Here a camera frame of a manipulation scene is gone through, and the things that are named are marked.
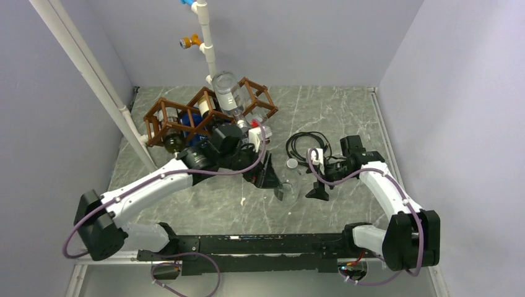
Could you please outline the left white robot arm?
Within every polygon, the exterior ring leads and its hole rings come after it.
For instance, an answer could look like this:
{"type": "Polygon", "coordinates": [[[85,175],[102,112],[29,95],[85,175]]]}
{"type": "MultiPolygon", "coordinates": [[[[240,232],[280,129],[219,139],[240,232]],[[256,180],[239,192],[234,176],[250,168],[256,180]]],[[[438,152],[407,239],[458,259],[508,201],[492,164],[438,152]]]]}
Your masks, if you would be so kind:
{"type": "Polygon", "coordinates": [[[81,195],[74,233],[86,248],[81,256],[105,260],[119,251],[146,249],[169,260],[178,251],[175,232],[166,223],[140,225],[133,216],[163,198],[214,176],[242,175],[259,189],[281,185],[267,149],[271,128],[257,123],[244,134],[223,124],[212,135],[177,153],[160,169],[117,190],[81,195]]]}

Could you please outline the clear glass bottle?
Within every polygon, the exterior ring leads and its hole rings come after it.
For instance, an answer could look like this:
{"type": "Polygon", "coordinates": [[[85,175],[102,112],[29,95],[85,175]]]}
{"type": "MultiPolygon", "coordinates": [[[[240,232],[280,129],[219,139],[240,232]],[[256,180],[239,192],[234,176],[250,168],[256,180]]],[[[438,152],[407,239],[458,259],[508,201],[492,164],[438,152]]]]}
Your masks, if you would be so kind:
{"type": "Polygon", "coordinates": [[[212,78],[212,87],[224,114],[234,119],[242,133],[249,130],[244,111],[245,96],[240,90],[236,76],[231,71],[221,71],[212,78]]]}
{"type": "Polygon", "coordinates": [[[292,204],[299,199],[302,186],[302,173],[298,161],[289,158],[285,163],[285,170],[282,173],[281,201],[285,204],[292,204]]]}

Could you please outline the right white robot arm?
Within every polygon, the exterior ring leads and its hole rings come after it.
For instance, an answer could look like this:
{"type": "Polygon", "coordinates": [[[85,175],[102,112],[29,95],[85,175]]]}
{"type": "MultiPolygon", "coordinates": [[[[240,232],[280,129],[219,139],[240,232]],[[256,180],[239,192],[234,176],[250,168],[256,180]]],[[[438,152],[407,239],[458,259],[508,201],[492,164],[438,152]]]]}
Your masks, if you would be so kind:
{"type": "Polygon", "coordinates": [[[340,140],[342,159],[329,163],[321,148],[307,151],[307,172],[316,176],[308,198],[327,201],[325,187],[334,188],[345,181],[360,180],[383,209],[387,228],[371,223],[351,223],[342,232],[344,254],[355,257],[362,251],[379,255],[392,271],[416,274],[423,267],[440,261],[440,217],[416,203],[391,174],[383,156],[367,151],[360,136],[340,140]]]}

